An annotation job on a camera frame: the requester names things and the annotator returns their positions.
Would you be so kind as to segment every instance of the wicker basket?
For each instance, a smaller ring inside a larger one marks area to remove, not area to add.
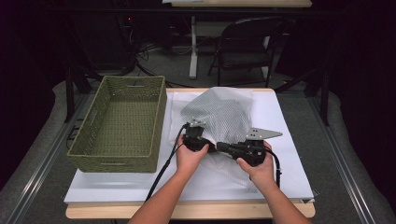
[[[166,107],[164,77],[105,77],[67,157],[82,172],[154,173]]]

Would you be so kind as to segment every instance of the black cable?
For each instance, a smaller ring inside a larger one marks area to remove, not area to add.
[[[149,198],[151,198],[152,192],[153,192],[153,191],[155,190],[155,188],[157,187],[158,182],[160,181],[161,177],[163,176],[163,173],[165,172],[166,168],[168,168],[169,164],[171,163],[172,157],[175,155],[176,151],[177,151],[181,146],[183,146],[183,144],[182,144],[182,145],[180,145],[180,146],[177,147],[177,140],[178,140],[178,138],[180,137],[180,134],[181,134],[181,132],[183,131],[183,129],[187,128],[188,125],[190,125],[190,124],[189,124],[189,123],[184,124],[184,125],[180,128],[180,131],[178,131],[178,134],[177,134],[177,137],[176,137],[176,140],[175,140],[175,144],[174,144],[174,146],[173,146],[173,148],[172,148],[171,154],[169,155],[168,160],[165,162],[165,164],[163,165],[163,168],[161,169],[161,171],[158,173],[157,177],[155,178],[155,181],[154,181],[154,183],[152,184],[151,189],[150,189],[149,192],[148,192],[148,196],[147,196],[145,202],[146,202]]]
[[[280,175],[282,175],[281,169],[280,169],[280,163],[279,159],[277,158],[277,155],[269,148],[265,147],[264,150],[268,152],[269,154],[273,155],[275,158],[275,164],[276,164],[276,184],[280,188]]]

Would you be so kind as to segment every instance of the white sheet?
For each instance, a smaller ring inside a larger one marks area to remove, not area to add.
[[[168,93],[168,100],[163,123],[162,144],[157,173],[154,174],[103,174],[82,173],[76,171],[65,203],[116,203],[145,201],[149,188],[155,177],[169,157],[173,145],[169,142],[171,126],[171,106],[173,93]],[[312,199],[313,193],[306,178],[290,132],[283,118],[279,103],[273,91],[253,92],[251,108],[252,125],[255,128],[276,130],[282,136],[268,139],[273,151],[279,157],[282,176],[280,186],[290,199]],[[176,158],[163,174],[157,189],[175,172]],[[224,201],[224,200],[262,199],[257,190],[247,189],[234,183],[228,177],[216,174],[200,166],[183,190],[181,201]]]

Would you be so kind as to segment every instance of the human hand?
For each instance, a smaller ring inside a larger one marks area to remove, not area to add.
[[[264,141],[264,145],[271,148],[271,145]],[[238,158],[236,160],[242,170],[249,174],[251,181],[256,186],[273,186],[274,180],[274,161],[273,156],[270,153],[265,153],[264,162],[258,166],[250,166],[244,159]]]
[[[180,146],[177,150],[177,172],[192,175],[198,168],[201,159],[206,155],[209,144],[204,145],[199,151],[191,151],[183,145],[183,136],[184,134],[177,140],[177,145]]]

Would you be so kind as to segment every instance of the table leg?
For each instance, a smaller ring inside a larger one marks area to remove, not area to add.
[[[191,63],[190,63],[190,79],[197,78],[197,36],[195,33],[195,17],[191,17]]]

